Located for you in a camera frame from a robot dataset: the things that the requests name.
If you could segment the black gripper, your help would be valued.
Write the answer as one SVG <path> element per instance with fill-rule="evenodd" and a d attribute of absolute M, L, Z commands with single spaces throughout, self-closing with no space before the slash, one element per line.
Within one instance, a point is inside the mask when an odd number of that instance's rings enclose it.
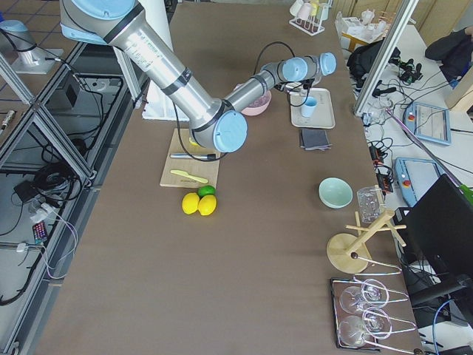
<path fill-rule="evenodd" d="M 280 92 L 290 94 L 292 92 L 301 92 L 302 90 L 309 90 L 314 83 L 313 78 L 305 79 L 297 82 L 282 82 L 275 86 L 275 89 Z"/>

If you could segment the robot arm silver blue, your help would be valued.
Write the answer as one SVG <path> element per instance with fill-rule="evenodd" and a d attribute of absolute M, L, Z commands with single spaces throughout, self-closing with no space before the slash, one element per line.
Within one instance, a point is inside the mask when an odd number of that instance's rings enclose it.
<path fill-rule="evenodd" d="M 138 1 L 61 1 L 61 28 L 75 41 L 123 51 L 189 119 L 194 141 L 218 152 L 235 152 L 247 138 L 241 113 L 278 84 L 312 80 L 336 70 L 332 53 L 269 63 L 225 98 L 212 98 L 146 20 Z"/>

